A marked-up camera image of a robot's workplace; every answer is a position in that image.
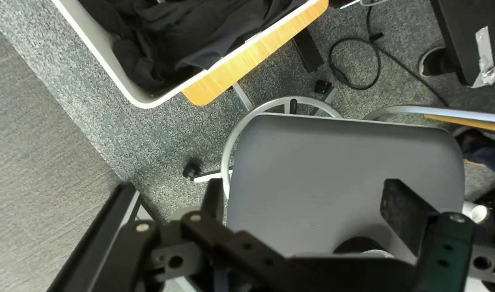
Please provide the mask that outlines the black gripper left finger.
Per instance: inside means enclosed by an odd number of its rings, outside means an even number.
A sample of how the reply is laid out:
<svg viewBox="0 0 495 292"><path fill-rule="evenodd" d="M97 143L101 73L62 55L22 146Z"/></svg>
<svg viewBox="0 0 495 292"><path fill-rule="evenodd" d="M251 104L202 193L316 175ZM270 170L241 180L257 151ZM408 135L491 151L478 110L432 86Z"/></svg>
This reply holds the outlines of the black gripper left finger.
<svg viewBox="0 0 495 292"><path fill-rule="evenodd" d="M202 208L168 224L126 224L113 243L90 292L163 292L171 279L187 279L199 292L218 292L217 269L191 222L225 217L223 180L209 182Z"/></svg>

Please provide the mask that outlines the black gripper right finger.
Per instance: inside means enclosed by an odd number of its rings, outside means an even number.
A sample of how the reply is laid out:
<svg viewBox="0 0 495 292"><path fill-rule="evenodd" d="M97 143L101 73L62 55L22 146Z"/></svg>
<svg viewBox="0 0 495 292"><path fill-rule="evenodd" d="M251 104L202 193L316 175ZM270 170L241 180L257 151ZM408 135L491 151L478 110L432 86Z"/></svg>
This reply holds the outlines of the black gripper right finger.
<svg viewBox="0 0 495 292"><path fill-rule="evenodd" d="M495 232L437 211L400 178L385 180L381 214L418 256L413 292L465 292L468 279L495 292Z"/></svg>

